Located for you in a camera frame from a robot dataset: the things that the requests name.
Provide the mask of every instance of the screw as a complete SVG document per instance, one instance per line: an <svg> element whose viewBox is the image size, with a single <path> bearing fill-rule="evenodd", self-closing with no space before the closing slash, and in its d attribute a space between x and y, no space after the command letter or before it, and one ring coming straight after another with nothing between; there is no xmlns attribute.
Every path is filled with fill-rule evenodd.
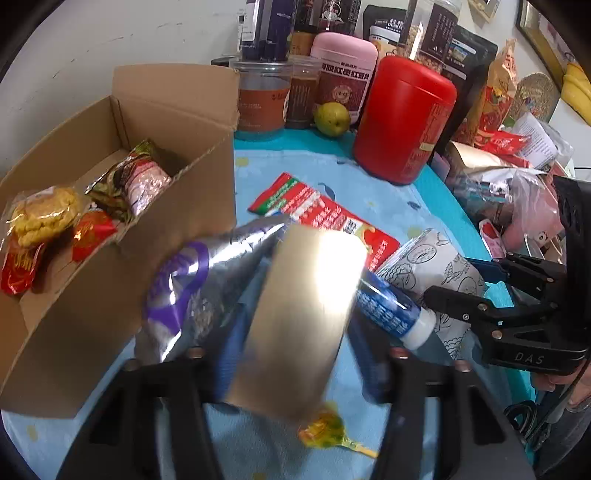
<svg viewBox="0 0 591 480"><path fill-rule="evenodd" d="M139 360L137 360L136 358L130 358L125 362L123 370L125 370L126 372L133 372L134 370L137 370L139 367L141 367Z"/></svg>
<svg viewBox="0 0 591 480"><path fill-rule="evenodd" d="M191 359L201 358L203 355L205 355L205 350L198 346L192 346L189 350L187 350L187 353L185 353L185 355L187 356L187 358Z"/></svg>
<svg viewBox="0 0 591 480"><path fill-rule="evenodd" d="M410 356L410 353L405 348L400 346L394 346L390 349L390 355L400 360L406 359Z"/></svg>
<svg viewBox="0 0 591 480"><path fill-rule="evenodd" d="M462 373L467 373L472 371L472 366L466 362L465 360L456 360L455 365L456 370Z"/></svg>

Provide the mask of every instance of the lollipop stick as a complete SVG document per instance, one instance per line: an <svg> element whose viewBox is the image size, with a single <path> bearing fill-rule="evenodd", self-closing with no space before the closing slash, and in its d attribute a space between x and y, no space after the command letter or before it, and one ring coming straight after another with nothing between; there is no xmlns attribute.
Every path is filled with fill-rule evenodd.
<svg viewBox="0 0 591 480"><path fill-rule="evenodd" d="M345 448L354 450L355 452L363 453L364 455L367 455L368 457L371 457L371 458L378 457L378 452L374 452L373 450L370 450L367 447L364 447L359 442L355 442L348 437L343 438L343 442L341 443L341 445Z"/></svg>

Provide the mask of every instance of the pink canister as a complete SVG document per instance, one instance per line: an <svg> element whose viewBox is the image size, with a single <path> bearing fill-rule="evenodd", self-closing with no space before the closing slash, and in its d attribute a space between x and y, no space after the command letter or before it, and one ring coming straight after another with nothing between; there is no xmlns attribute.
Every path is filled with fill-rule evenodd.
<svg viewBox="0 0 591 480"><path fill-rule="evenodd" d="M355 123L378 59L375 45L349 35L325 32L316 35L310 55L322 59L315 107L328 102L342 103L349 110L351 123Z"/></svg>

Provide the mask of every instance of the picture frame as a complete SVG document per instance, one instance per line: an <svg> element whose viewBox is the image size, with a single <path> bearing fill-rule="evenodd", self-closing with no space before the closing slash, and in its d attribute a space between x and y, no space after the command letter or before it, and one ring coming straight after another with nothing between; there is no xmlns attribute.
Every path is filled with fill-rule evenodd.
<svg viewBox="0 0 591 480"><path fill-rule="evenodd" d="M501 0L468 0L470 6L487 22L490 22L496 14Z"/></svg>
<svg viewBox="0 0 591 480"><path fill-rule="evenodd" d="M564 40L527 0L519 0L516 25L548 69L558 90L562 90L566 65L570 61L576 61Z"/></svg>

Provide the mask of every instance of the green pear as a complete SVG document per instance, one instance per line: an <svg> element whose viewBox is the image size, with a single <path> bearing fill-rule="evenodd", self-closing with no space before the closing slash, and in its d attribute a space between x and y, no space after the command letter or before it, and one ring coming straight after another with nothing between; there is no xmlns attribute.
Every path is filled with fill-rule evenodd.
<svg viewBox="0 0 591 480"><path fill-rule="evenodd" d="M344 134L351 123L347 107L337 102L320 105L314 113L316 128L328 137L339 137Z"/></svg>

